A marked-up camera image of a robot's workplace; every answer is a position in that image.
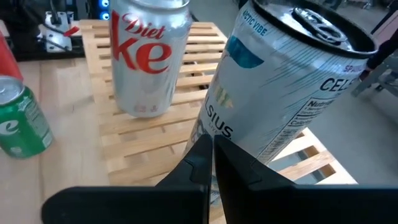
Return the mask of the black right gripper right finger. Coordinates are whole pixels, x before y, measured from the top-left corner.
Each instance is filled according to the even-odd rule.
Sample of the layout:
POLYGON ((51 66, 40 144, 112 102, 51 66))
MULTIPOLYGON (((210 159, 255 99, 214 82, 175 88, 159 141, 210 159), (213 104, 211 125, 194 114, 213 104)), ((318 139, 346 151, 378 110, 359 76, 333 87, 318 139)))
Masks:
POLYGON ((398 187, 299 185, 221 135, 213 148, 227 224, 398 224, 398 187))

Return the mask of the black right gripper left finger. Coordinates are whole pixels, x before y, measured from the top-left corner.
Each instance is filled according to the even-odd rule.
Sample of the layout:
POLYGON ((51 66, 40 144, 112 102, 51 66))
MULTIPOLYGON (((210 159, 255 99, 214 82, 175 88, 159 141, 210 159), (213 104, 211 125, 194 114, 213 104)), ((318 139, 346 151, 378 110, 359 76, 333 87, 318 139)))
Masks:
POLYGON ((213 141, 202 135, 153 187, 70 187, 48 198, 43 224, 208 224, 213 141))

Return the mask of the silver Diet Coke can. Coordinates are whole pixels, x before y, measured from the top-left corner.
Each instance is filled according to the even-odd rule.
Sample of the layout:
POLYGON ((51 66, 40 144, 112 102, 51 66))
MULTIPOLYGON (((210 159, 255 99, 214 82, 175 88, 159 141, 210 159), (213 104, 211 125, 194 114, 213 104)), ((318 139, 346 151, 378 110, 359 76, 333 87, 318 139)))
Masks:
POLYGON ((192 18, 190 0, 111 0, 109 29, 114 98, 138 118, 172 102, 192 18))

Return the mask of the grey metal stand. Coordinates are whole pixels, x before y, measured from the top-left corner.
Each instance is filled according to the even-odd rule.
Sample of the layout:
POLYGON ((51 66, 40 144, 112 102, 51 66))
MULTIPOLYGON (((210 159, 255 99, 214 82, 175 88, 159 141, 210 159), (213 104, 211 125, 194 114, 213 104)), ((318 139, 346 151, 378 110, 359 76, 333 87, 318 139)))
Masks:
POLYGON ((376 91, 387 90, 398 97, 398 50, 383 61, 369 76, 351 92, 353 97, 377 84, 376 91))

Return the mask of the red tag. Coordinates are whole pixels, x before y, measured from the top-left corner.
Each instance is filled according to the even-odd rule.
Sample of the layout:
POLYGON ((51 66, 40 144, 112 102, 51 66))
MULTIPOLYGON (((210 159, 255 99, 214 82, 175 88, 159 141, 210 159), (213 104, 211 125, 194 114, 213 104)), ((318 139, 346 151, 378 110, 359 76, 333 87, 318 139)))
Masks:
POLYGON ((66 32, 63 33, 65 37, 70 37, 73 34, 77 33, 80 30, 79 27, 73 26, 72 28, 68 29, 66 32))

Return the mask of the black computer with blue light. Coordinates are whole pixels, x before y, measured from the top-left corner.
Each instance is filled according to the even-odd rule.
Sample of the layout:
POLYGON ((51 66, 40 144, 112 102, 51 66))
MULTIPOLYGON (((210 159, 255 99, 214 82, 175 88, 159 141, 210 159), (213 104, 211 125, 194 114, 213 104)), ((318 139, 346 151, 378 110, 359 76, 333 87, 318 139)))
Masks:
POLYGON ((88 18, 109 20, 109 5, 110 0, 87 0, 88 18))

